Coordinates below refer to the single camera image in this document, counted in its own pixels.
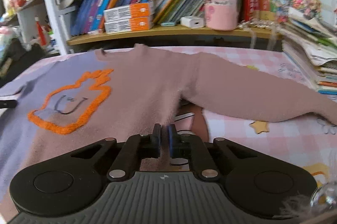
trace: ridged gray grip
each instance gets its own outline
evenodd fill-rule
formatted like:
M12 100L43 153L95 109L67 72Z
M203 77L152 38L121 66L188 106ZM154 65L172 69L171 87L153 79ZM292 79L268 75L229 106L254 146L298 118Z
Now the ridged gray grip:
M236 208L216 183L197 180L192 172L136 172L112 182L81 212L58 218L20 213L11 224L293 224L267 220Z

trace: orange embroidered outline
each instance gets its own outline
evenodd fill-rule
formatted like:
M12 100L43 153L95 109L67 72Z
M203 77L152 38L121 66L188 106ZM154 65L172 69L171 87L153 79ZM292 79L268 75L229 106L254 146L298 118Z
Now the orange embroidered outline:
M91 115L93 114L93 112L95 112L97 108L99 107L99 105L104 100L106 100L107 97L110 95L111 87L106 86L106 85L105 86L101 86L101 85L110 80L108 75L111 72L113 72L113 69L97 70L94 72L83 73L83 75L80 77L80 79L78 79L75 82L75 84L62 86L58 88L57 90L49 93L46 96L44 103L40 109L33 110L28 113L28 120L36 124L38 127L46 129L46 130L50 130L54 133L61 134L61 135L70 134L71 132L85 125L88 122ZM67 89L79 88L82 85L82 83L87 81L88 79L95 79L94 84L92 84L89 87L89 90L101 90L102 92L91 102L91 104L85 109L83 114L77 119L76 122L68 124L67 126L58 126L52 122L43 120L34 114L36 111L45 109L49 103L50 98L53 95L60 93L61 91L64 91Z

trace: yellow star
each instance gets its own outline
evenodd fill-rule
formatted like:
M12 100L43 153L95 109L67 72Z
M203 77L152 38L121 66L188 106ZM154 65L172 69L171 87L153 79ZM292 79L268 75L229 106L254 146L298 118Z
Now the yellow star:
M257 70L259 71L259 68L257 68L256 66L254 65L246 65L247 68L250 68L250 69L254 69L254 70Z
M269 132L268 122L256 120L255 122L249 125L251 128L255 130L255 133L267 133Z

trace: pink checkered tablecloth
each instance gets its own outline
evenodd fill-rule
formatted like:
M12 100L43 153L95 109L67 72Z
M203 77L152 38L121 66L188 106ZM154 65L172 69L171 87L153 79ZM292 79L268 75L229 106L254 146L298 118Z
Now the pink checkered tablecloth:
M277 77L289 78L309 86L308 80L299 68L285 54L280 52L203 46L157 48L187 54L212 53L238 65L258 69ZM47 63L63 61L72 56L66 55L43 59L31 66L24 74L30 73ZM259 152L304 167L311 173L326 173L329 164L329 153L332 148L337 147L337 135L335 135L337 127L326 123L326 121L313 114L279 123L269 123L269 132L261 134L256 134L255 130L249 126L250 123L254 122L253 120L218 115L205 109L203 110L203 116L208 125L210 141L213 141L215 137L224 137ZM189 126L191 126L191 123L187 123L185 128L180 128L180 130L189 130ZM325 180L323 175L317 175L316 179L322 182Z

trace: white charger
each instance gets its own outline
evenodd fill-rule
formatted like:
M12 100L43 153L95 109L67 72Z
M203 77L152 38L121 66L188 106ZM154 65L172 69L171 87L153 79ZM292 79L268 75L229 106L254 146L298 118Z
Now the white charger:
M181 17L180 24L188 28L201 28L205 26L205 20L196 16Z

